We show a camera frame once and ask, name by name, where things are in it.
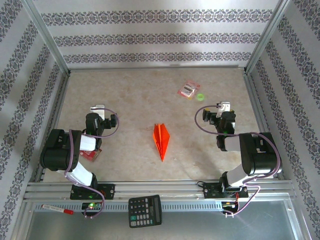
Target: beige floor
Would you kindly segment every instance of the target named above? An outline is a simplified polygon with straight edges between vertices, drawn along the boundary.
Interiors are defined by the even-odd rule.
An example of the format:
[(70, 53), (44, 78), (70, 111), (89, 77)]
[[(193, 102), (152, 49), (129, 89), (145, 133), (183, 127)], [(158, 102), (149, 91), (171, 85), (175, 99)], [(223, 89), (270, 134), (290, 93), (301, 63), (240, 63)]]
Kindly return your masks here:
[[(204, 101), (177, 94), (186, 80), (201, 85)], [(58, 127), (84, 129), (86, 114), (96, 104), (118, 113), (119, 130), (102, 140), (102, 152), (95, 162), (80, 157), (99, 181), (217, 179), (241, 163), (240, 153), (221, 152), (216, 137), (197, 128), (194, 114), (200, 107), (220, 101), (231, 102), (236, 133), (258, 131), (240, 68), (76, 72), (69, 78)], [(201, 116), (198, 119), (202, 127), (215, 130), (202, 122)], [(158, 123), (164, 123), (171, 136), (164, 162), (153, 141), (154, 124)], [(44, 181), (62, 182), (65, 178), (47, 170)]]

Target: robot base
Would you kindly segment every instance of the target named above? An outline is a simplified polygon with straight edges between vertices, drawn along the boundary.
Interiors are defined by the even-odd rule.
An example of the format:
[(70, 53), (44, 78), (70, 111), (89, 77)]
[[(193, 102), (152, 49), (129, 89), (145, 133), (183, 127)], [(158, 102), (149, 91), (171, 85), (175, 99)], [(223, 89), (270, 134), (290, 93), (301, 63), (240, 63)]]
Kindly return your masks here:
[[(97, 189), (104, 195), (106, 200), (113, 200), (115, 195), (115, 185), (114, 184), (98, 184)], [(82, 186), (72, 185), (71, 200), (101, 200), (101, 196), (89, 189), (86, 189)]]
[(225, 199), (234, 198), (235, 193), (239, 193), (239, 198), (248, 198), (247, 187), (233, 188), (232, 191), (222, 191), (222, 184), (218, 182), (203, 183), (203, 195), (205, 199)]

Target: patterned wallpaper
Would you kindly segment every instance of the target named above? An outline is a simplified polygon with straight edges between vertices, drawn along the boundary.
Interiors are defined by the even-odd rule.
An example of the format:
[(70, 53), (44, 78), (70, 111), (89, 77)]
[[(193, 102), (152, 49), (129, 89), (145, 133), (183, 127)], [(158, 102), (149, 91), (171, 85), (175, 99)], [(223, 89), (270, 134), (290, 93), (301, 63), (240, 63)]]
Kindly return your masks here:
[(62, 72), (20, 0), (0, 0), (0, 8), (0, 240), (5, 240), (39, 162)]
[(320, 1), (294, 0), (251, 73), (312, 239), (320, 239)]
[(35, 0), (71, 69), (245, 67), (278, 0)]

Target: calculator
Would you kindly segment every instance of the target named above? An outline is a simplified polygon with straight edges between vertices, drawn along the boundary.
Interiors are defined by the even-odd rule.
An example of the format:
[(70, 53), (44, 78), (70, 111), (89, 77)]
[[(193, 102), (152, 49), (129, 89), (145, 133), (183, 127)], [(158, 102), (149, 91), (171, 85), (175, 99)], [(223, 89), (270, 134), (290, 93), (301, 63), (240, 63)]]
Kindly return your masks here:
[(144, 196), (129, 199), (129, 226), (143, 228), (162, 223), (160, 196)]

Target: small package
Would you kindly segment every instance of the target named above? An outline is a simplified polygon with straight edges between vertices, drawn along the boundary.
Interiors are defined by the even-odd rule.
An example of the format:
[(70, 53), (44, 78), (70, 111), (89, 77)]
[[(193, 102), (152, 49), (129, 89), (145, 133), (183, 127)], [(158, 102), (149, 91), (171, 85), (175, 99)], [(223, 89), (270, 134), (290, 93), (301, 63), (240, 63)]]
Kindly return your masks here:
[(199, 89), (199, 84), (194, 81), (188, 80), (177, 93), (187, 99), (192, 99)]
[(99, 149), (98, 151), (83, 151), (80, 150), (80, 155), (82, 157), (84, 157), (85, 159), (87, 159), (90, 162), (93, 162), (94, 160), (96, 160), (96, 158), (99, 156), (99, 154), (102, 152), (101, 149)]

